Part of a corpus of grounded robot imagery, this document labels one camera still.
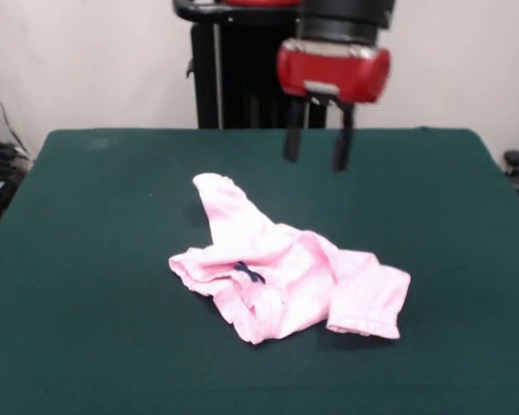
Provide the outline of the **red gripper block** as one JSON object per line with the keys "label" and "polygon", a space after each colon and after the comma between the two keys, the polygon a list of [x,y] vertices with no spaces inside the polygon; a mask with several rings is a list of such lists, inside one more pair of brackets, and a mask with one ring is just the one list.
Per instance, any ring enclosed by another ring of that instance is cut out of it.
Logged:
{"label": "red gripper block", "polygon": [[355,104],[371,104],[380,98],[390,74],[390,51],[350,43],[285,40],[277,56],[279,83],[286,94],[295,96],[289,104],[284,158],[298,160],[304,128],[304,100],[321,95],[339,104],[342,128],[335,142],[332,168],[346,170],[355,134]]}

